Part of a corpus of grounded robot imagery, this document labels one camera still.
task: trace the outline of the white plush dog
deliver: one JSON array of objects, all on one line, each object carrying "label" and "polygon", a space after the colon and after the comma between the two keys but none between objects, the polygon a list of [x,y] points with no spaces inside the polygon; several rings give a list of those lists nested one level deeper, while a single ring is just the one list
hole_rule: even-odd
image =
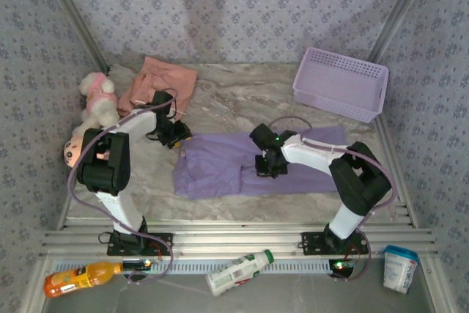
[{"label": "white plush dog", "polygon": [[114,83],[106,75],[90,73],[78,88],[86,95],[86,108],[81,112],[83,123],[73,130],[74,136],[82,137],[89,128],[107,128],[119,121]]}]

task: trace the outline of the white cup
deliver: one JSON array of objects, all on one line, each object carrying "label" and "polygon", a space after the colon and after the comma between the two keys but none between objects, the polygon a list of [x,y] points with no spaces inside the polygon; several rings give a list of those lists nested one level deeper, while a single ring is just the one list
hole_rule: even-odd
[{"label": "white cup", "polygon": [[417,253],[398,246],[387,246],[384,252],[384,287],[407,293],[418,265]]}]

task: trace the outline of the pink cloth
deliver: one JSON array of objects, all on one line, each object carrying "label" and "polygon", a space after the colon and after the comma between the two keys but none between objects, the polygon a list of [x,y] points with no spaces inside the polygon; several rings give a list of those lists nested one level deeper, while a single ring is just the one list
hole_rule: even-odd
[{"label": "pink cloth", "polygon": [[143,67],[133,79],[130,88],[119,99],[117,110],[122,117],[127,116],[138,104],[151,103],[155,91],[175,88],[179,92],[176,99],[177,115],[180,119],[188,107],[196,85],[197,71],[186,69],[147,56]]},{"label": "pink cloth", "polygon": [[89,86],[88,92],[86,93],[86,110],[91,113],[93,106],[101,98],[108,98],[117,104],[117,97],[114,93],[103,92],[103,83],[107,79],[103,73],[97,73],[96,78]]}]

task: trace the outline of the wall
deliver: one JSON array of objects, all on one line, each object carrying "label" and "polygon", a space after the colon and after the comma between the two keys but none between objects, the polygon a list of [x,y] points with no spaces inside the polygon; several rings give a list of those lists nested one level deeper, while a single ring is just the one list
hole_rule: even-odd
[{"label": "wall", "polygon": [[396,0],[73,0],[108,63],[296,62],[315,45],[366,58]]},{"label": "wall", "polygon": [[21,302],[66,190],[62,147],[94,70],[55,0],[0,0],[0,312]]},{"label": "wall", "polygon": [[469,0],[416,0],[383,60],[385,115],[420,225],[469,312]]}]

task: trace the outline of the marble surface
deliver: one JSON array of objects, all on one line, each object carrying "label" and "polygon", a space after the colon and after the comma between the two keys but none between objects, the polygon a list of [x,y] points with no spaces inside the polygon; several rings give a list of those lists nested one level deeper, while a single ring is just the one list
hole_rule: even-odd
[{"label": "marble surface", "polygon": [[[140,65],[125,65],[139,70]],[[183,121],[194,133],[251,131],[283,115],[306,118],[315,127],[343,125],[347,142],[368,144],[378,159],[381,151],[372,125],[320,111],[293,100],[292,83],[297,65],[185,65],[199,71],[196,89]],[[121,92],[133,73],[114,67],[110,78]],[[302,122],[283,120],[277,128],[294,128]],[[191,201],[173,192],[171,172],[177,151],[156,141],[142,139],[131,146],[132,176],[128,187],[137,208],[147,219],[241,220],[241,221],[330,221],[341,204],[336,192],[265,196],[223,196]],[[76,194],[98,205],[97,197],[82,185]],[[379,210],[369,222],[393,221],[395,208]],[[101,217],[95,210],[71,203],[69,218]]]}]

